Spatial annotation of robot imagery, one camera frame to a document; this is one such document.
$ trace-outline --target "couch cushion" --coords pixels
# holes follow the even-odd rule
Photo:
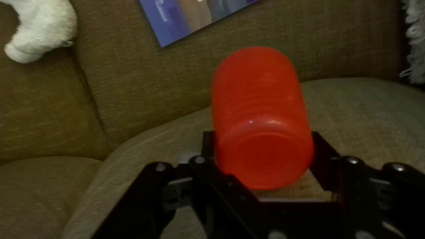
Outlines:
[[[139,2],[74,3],[79,60],[115,146],[206,108],[217,65],[244,47],[281,49],[303,80],[402,71],[398,2],[261,0],[165,49]]]
[[[0,238],[60,238],[100,165],[91,158],[32,158],[0,166]]]
[[[17,31],[17,14],[0,6],[0,45]],[[44,157],[109,153],[86,83],[67,51],[30,65],[0,52],[0,164]]]
[[[303,84],[303,92],[313,129],[342,154],[376,168],[400,161],[425,172],[424,93],[374,79],[314,81]],[[98,173],[64,237],[90,238],[147,164],[179,164],[200,154],[202,132],[210,129],[210,109],[205,109],[124,144]],[[258,197],[330,199],[310,173],[287,189]],[[181,211],[179,219],[164,238],[200,238],[202,230],[191,210]]]

